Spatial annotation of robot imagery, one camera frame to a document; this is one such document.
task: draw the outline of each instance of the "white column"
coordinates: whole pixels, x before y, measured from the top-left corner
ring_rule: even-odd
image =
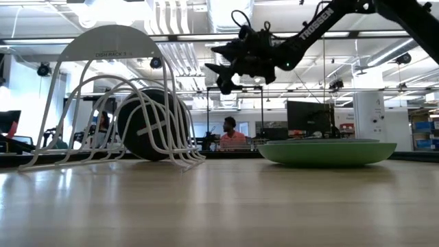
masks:
[[[384,87],[381,68],[371,68],[366,74],[353,76],[356,89],[380,89]],[[359,139],[387,141],[383,92],[354,94],[355,136]]]

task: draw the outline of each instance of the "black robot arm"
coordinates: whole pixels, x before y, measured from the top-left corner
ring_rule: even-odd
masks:
[[[431,4],[419,5],[416,0],[332,0],[323,1],[327,6],[317,13],[295,36],[286,38],[280,44],[270,32],[270,23],[265,22],[263,30],[256,32],[248,25],[242,25],[239,38],[212,51],[230,62],[230,66],[206,64],[219,74],[217,85],[223,94],[230,94],[234,85],[231,78],[238,75],[260,76],[265,83],[275,81],[274,68],[290,71],[302,60],[305,52],[343,16],[350,13],[371,14],[378,12],[391,21],[399,23],[407,33],[439,64],[439,36],[432,30],[439,30],[439,22],[429,13]]]

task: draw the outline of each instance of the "green plate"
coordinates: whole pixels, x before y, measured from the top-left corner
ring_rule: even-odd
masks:
[[[283,143],[258,145],[267,160],[293,166],[350,167],[384,161],[396,143]]]

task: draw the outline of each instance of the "ceiling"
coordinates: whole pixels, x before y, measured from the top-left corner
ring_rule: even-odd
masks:
[[[19,0],[2,1],[0,3],[0,39],[20,39],[20,38],[63,38],[76,37],[87,31],[83,28],[78,20],[76,13],[72,12],[66,1],[55,0],[48,3],[36,3],[35,5],[18,5]],[[309,21],[313,16],[318,1],[305,0],[304,5],[298,4],[299,0],[254,0],[252,26],[256,30],[263,27],[264,21],[271,22],[272,32],[298,32],[302,29],[302,22]],[[167,25],[170,29],[170,9],[169,1],[167,4]],[[203,0],[188,1],[188,26],[192,34],[208,34],[210,33],[209,17],[206,11],[206,2]],[[439,17],[439,3],[433,1],[431,13]],[[95,27],[100,25],[115,24],[114,22],[98,22]],[[132,27],[145,32],[143,21],[135,21]],[[402,30],[396,23],[388,21],[378,14],[349,14],[331,28],[331,31],[349,32],[353,30]],[[337,68],[348,61],[359,58],[372,56],[387,46],[399,41],[399,38],[358,38],[358,39],[331,39],[319,40],[312,45],[305,54],[303,60],[293,71],[276,70],[276,81],[265,86],[267,90],[281,89],[320,89],[325,83],[329,83],[333,78],[327,76],[334,72]],[[193,42],[193,50],[201,67],[201,72],[205,75],[203,82],[196,84],[199,89],[206,86],[215,85],[215,75],[202,65],[205,62],[215,62],[215,56],[210,51],[212,46],[218,45],[214,41],[211,42]],[[56,61],[66,45],[28,45],[20,47],[7,48],[3,46],[0,52],[11,53],[18,56],[21,60],[28,62]],[[383,81],[387,87],[396,87],[400,82],[411,82],[416,76],[429,73],[438,68],[438,65],[420,48],[417,47],[410,51],[412,62],[407,65],[398,66],[394,63],[385,63],[381,65],[383,69]],[[148,77],[155,80],[162,80],[163,73],[161,70],[153,70],[149,66],[149,60],[128,60],[121,61],[128,69],[137,76]],[[64,72],[68,73],[69,66],[63,67]],[[98,66],[92,66],[96,72],[101,69]],[[343,79],[345,88],[351,87],[353,78],[350,69],[339,74],[338,78]],[[419,80],[410,86],[425,87],[437,83],[438,76],[430,76],[428,80]],[[180,90],[191,90],[188,79],[178,79],[181,85]],[[263,80],[257,82],[254,78],[242,77],[239,82],[244,85],[263,84]],[[111,83],[105,82],[101,86],[109,86]],[[410,94],[410,97],[404,99],[415,99],[422,96],[425,92],[417,92]],[[397,96],[398,92],[388,93],[389,96]],[[274,102],[283,102],[285,97],[308,97],[308,93],[270,93],[264,97],[274,99]],[[238,98],[251,98],[254,95],[241,93]]]

